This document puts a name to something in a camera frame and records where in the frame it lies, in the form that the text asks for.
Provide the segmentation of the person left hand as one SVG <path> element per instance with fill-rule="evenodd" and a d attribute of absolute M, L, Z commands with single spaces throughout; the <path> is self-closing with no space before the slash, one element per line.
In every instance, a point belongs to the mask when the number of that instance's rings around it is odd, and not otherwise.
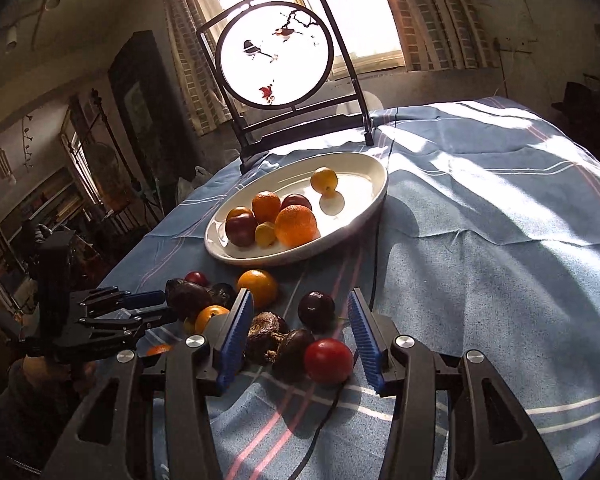
<path fill-rule="evenodd" d="M 88 362 L 73 368 L 71 365 L 47 361 L 42 356 L 26 356 L 22 361 L 22 370 L 34 388 L 71 384 L 77 392 L 85 392 L 96 382 L 97 364 Z"/>

